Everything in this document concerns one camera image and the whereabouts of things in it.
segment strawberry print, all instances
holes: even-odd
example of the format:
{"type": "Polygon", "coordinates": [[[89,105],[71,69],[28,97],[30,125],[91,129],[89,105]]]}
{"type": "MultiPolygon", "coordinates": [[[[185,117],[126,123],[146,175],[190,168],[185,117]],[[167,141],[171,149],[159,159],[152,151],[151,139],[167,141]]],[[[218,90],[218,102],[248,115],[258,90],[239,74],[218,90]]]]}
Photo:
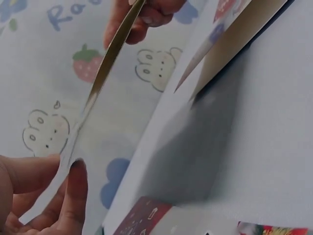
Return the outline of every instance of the strawberry print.
{"type": "Polygon", "coordinates": [[[216,9],[214,22],[222,18],[225,13],[227,13],[232,8],[235,2],[236,0],[220,0],[216,9]]]}
{"type": "Polygon", "coordinates": [[[78,78],[92,83],[95,80],[103,56],[97,50],[87,49],[84,44],[81,51],[73,55],[73,69],[78,78]]]}

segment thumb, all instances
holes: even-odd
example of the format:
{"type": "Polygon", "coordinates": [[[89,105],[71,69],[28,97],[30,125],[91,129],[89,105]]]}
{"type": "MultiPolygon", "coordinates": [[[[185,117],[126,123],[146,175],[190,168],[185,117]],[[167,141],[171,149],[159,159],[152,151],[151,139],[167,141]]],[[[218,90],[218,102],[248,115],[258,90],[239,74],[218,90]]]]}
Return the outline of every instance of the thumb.
{"type": "Polygon", "coordinates": [[[11,180],[13,193],[28,193],[47,187],[55,176],[60,156],[50,155],[39,158],[1,157],[5,170],[11,180]]]}
{"type": "Polygon", "coordinates": [[[128,4],[127,0],[114,0],[111,10],[111,16],[105,30],[104,34],[104,47],[108,48],[111,43],[116,31],[124,20],[124,17],[127,15],[131,6],[128,4]]]}

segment sticker sheet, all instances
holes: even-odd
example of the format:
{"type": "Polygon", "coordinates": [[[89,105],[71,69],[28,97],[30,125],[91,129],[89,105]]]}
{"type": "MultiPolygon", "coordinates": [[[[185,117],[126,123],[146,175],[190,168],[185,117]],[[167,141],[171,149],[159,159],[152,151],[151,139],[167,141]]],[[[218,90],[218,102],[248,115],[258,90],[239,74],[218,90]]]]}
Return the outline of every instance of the sticker sheet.
{"type": "Polygon", "coordinates": [[[309,235],[307,228],[258,225],[226,219],[197,207],[179,208],[141,197],[114,235],[309,235]]]}
{"type": "MultiPolygon", "coordinates": [[[[188,0],[171,23],[123,47],[76,145],[89,173],[84,234],[110,208],[205,4],[188,0]]],[[[2,155],[62,153],[105,54],[110,9],[104,0],[0,0],[2,155]]],[[[43,209],[49,190],[24,221],[43,209]]]]}

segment finger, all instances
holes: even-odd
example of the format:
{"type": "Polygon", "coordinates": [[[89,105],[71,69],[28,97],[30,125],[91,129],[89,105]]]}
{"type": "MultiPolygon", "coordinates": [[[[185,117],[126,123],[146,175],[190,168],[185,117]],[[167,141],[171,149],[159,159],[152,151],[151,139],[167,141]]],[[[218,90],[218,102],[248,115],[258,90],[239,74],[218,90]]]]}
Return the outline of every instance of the finger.
{"type": "Polygon", "coordinates": [[[34,192],[15,194],[13,196],[12,213],[17,218],[20,218],[23,214],[25,214],[33,207],[36,200],[45,189],[46,188],[42,188],[34,192]]]}
{"type": "Polygon", "coordinates": [[[46,206],[44,211],[28,222],[21,230],[21,232],[26,232],[30,229],[36,229],[41,231],[45,228],[52,226],[55,222],[58,221],[65,191],[67,186],[67,179],[64,180],[57,193],[54,195],[50,203],[46,206]]]}
{"type": "Polygon", "coordinates": [[[10,178],[13,193],[28,193],[47,187],[55,176],[60,162],[59,155],[46,158],[1,157],[10,178]]]}
{"type": "Polygon", "coordinates": [[[159,27],[161,25],[168,24],[173,18],[173,14],[164,16],[149,5],[145,5],[139,15],[150,27],[159,27]]]}
{"type": "Polygon", "coordinates": [[[68,175],[67,189],[58,221],[58,229],[68,234],[81,234],[85,222],[88,181],[83,161],[75,162],[68,175]]]}
{"type": "Polygon", "coordinates": [[[185,2],[186,0],[150,0],[148,4],[163,15],[171,15],[178,12],[185,2]]]}
{"type": "Polygon", "coordinates": [[[46,228],[43,229],[42,231],[40,231],[38,234],[36,235],[68,235],[60,230],[54,229],[54,228],[46,228]]]}
{"type": "Polygon", "coordinates": [[[128,4],[127,0],[113,1],[111,16],[104,33],[104,48],[108,48],[130,8],[131,6],[128,4]]]}
{"type": "Polygon", "coordinates": [[[126,40],[127,44],[137,44],[145,39],[148,31],[148,25],[143,22],[141,18],[138,18],[133,27],[132,30],[126,40]]]}

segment fingernail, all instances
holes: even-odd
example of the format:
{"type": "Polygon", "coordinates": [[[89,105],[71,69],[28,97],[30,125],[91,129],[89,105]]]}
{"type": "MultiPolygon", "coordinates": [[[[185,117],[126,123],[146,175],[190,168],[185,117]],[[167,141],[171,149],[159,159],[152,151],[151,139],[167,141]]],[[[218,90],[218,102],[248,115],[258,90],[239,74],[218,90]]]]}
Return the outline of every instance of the fingernail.
{"type": "Polygon", "coordinates": [[[85,162],[83,160],[81,160],[81,159],[75,161],[70,168],[72,169],[72,168],[79,168],[79,167],[86,168],[85,162]]]}
{"type": "Polygon", "coordinates": [[[152,19],[150,17],[142,17],[142,20],[146,24],[152,24],[152,19]]]}

